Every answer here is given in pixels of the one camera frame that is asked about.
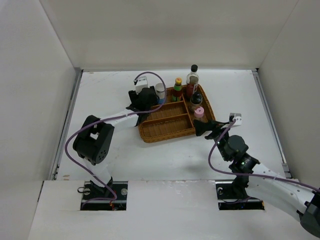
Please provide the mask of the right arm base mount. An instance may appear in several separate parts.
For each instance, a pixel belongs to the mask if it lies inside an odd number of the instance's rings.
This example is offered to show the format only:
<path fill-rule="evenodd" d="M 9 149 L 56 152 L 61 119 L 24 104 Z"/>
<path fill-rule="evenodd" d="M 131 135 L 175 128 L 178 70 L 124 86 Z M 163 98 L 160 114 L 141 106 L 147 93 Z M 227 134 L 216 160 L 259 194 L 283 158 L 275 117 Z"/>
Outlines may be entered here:
<path fill-rule="evenodd" d="M 265 210 L 264 202 L 247 195 L 249 178 L 236 176 L 233 180 L 215 181 L 218 209 L 220 211 Z"/>

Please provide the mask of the dark sauce bottle black cap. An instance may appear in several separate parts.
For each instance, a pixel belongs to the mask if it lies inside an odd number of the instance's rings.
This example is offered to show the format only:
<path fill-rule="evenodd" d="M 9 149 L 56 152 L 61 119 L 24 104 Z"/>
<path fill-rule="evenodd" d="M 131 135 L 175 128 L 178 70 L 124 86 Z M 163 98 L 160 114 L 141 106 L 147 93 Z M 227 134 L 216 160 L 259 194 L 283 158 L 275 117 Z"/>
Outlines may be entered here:
<path fill-rule="evenodd" d="M 193 64 L 190 68 L 190 73 L 186 77 L 186 97 L 190 99 L 194 92 L 198 89 L 199 75 L 197 73 L 198 66 Z"/>

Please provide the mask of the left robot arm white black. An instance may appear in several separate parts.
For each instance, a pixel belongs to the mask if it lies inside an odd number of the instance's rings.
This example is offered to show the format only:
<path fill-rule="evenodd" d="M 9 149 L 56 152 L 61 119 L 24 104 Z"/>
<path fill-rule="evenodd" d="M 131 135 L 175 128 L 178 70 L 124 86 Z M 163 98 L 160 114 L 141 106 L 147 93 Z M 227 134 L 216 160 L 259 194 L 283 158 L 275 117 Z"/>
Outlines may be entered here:
<path fill-rule="evenodd" d="M 131 104 L 116 115 L 102 120 L 89 115 L 81 129 L 75 134 L 72 144 L 77 155 L 85 160 L 83 167 L 91 175 L 91 180 L 84 186 L 85 193 L 91 198 L 114 199 L 113 178 L 102 162 L 106 158 L 113 135 L 116 132 L 139 126 L 153 112 L 152 107 L 159 103 L 154 86 L 143 87 L 140 91 L 128 92 Z"/>

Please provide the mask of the pepper grinder black top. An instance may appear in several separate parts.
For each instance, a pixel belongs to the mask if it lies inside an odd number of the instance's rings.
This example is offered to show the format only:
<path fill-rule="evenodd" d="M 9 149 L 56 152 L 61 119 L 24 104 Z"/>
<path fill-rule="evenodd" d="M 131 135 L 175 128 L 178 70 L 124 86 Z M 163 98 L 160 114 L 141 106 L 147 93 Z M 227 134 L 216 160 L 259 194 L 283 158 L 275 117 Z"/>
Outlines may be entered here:
<path fill-rule="evenodd" d="M 199 108 L 202 105 L 203 96 L 200 92 L 196 91 L 192 94 L 189 101 L 189 110 L 193 113 L 195 109 Z"/>

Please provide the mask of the spice shaker pink lid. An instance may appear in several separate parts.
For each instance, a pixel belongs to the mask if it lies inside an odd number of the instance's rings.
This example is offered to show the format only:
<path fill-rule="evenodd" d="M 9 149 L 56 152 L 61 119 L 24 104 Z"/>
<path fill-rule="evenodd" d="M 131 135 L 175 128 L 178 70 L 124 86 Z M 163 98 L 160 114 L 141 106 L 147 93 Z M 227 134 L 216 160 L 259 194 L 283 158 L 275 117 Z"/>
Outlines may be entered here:
<path fill-rule="evenodd" d="M 202 106 L 197 107 L 193 111 L 193 115 L 194 115 L 193 121 L 206 122 L 205 110 Z"/>

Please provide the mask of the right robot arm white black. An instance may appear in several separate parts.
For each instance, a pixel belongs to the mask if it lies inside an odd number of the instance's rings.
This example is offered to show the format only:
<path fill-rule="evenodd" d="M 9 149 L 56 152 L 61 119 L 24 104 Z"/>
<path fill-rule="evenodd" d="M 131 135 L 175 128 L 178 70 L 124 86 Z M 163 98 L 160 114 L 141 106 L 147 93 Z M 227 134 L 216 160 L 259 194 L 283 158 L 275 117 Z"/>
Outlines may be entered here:
<path fill-rule="evenodd" d="M 198 137 L 210 132 L 205 139 L 214 140 L 212 150 L 218 150 L 222 159 L 231 163 L 227 174 L 235 176 L 231 190 L 236 197 L 265 201 L 293 217 L 311 235 L 320 236 L 318 188 L 281 177 L 250 156 L 244 139 L 239 135 L 229 135 L 232 127 L 240 125 L 237 118 L 229 122 L 202 122 L 195 119 L 193 125 Z"/>

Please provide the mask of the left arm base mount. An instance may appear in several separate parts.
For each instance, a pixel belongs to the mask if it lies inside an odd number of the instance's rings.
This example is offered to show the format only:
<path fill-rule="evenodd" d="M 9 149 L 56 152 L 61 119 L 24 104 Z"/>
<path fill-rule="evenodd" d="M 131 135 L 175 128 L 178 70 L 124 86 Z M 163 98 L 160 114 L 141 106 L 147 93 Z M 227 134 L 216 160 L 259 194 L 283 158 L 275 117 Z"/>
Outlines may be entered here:
<path fill-rule="evenodd" d="M 125 211 L 127 209 L 128 197 L 128 182 L 127 181 L 112 181 L 107 184 L 115 196 L 105 187 L 100 187 L 92 181 L 85 181 L 84 186 L 77 189 L 81 194 L 81 211 Z"/>

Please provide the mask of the green bottle yellow cap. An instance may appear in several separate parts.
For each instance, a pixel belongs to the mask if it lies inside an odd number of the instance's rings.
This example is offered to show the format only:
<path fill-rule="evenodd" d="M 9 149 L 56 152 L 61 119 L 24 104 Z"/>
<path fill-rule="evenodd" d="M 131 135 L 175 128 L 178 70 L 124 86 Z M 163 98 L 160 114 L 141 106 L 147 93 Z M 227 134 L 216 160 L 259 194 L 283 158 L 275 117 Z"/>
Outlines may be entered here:
<path fill-rule="evenodd" d="M 182 88 L 182 78 L 177 77 L 175 79 L 175 83 L 174 83 L 174 87 L 172 90 L 172 101 L 173 102 L 179 102 L 182 100 L 182 92 L 183 88 Z"/>

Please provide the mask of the clear jar silver lid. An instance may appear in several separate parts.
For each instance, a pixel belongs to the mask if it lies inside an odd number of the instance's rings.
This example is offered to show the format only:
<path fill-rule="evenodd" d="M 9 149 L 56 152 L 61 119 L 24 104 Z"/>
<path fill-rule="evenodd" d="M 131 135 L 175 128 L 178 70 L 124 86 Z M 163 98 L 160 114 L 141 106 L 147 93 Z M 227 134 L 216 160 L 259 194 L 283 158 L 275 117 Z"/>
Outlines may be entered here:
<path fill-rule="evenodd" d="M 166 88 L 162 83 L 155 85 L 155 93 L 158 96 L 158 104 L 161 105 L 166 100 Z"/>

